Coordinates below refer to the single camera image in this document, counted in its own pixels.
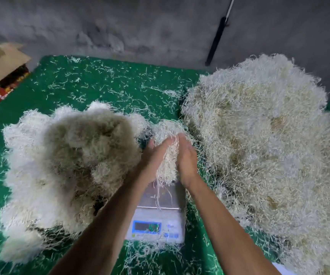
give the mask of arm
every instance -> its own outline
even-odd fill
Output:
[[[183,134],[178,137],[180,180],[195,201],[223,272],[228,275],[280,275],[198,175],[195,149]]]
[[[150,140],[139,165],[107,202],[80,238],[49,275],[109,275],[123,246],[125,234],[147,185],[155,179],[167,147],[166,139],[154,148]]]

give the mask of concrete wall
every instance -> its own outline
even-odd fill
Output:
[[[43,55],[87,55],[206,69],[230,0],[0,0],[0,41]],[[209,70],[283,53],[330,90],[330,0],[235,0]]]

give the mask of person's left hand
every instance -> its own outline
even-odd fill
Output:
[[[131,171],[126,181],[137,181],[147,187],[149,183],[156,179],[156,172],[162,163],[167,148],[174,143],[175,137],[166,138],[160,145],[155,147],[153,139],[150,139],[144,149],[140,162]]]

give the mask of digital scale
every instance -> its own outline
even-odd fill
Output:
[[[147,242],[183,243],[186,220],[186,192],[181,183],[157,183],[146,188],[131,220],[125,239]]]

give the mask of large pile of white strands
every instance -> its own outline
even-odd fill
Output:
[[[7,238],[0,259],[27,263],[60,244],[57,235],[76,239],[93,221],[96,205],[105,204],[138,164],[139,137],[153,133],[159,143],[178,132],[185,133],[179,122],[154,125],[97,101],[83,112],[69,106],[52,115],[26,111],[3,129],[9,165],[4,184],[11,194],[0,209],[0,231]],[[162,168],[167,184],[175,172],[175,148],[167,150]]]
[[[261,55],[202,76],[182,107],[219,198],[275,236],[299,275],[330,274],[330,112],[318,82],[284,55]]]

